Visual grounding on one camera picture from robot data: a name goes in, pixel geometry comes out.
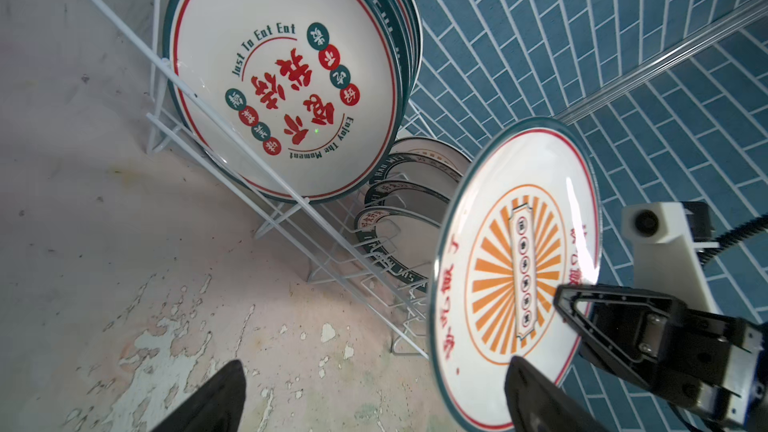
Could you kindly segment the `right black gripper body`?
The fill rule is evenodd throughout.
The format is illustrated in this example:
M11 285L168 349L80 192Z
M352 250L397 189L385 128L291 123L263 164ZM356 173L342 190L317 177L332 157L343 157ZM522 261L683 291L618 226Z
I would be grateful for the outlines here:
M635 385L699 416L711 430L767 429L767 324L641 304Z

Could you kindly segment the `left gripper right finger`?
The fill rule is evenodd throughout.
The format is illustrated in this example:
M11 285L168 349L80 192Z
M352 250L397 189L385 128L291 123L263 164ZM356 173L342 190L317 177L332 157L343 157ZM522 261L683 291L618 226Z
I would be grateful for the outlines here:
M517 432L605 432L593 416L523 357L514 356L504 392Z

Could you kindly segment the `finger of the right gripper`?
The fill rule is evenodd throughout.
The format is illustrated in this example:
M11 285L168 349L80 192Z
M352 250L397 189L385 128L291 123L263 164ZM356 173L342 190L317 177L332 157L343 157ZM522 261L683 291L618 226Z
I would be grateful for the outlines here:
M633 384L657 381L684 302L646 289L560 285L554 306L598 365Z

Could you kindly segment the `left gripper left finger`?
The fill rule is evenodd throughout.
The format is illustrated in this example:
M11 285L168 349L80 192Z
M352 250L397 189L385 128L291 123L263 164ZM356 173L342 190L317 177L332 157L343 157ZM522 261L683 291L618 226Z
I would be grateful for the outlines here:
M152 432L237 431L246 401L246 376L240 360L224 365Z

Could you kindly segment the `small orange sunburst plate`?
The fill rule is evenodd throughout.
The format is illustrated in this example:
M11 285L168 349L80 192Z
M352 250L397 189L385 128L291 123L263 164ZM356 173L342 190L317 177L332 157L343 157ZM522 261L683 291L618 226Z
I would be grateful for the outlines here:
M514 358L562 383L580 339L555 295L598 281L601 229L586 147L561 122L517 122L475 157L444 215L429 288L429 359L464 429L513 429Z

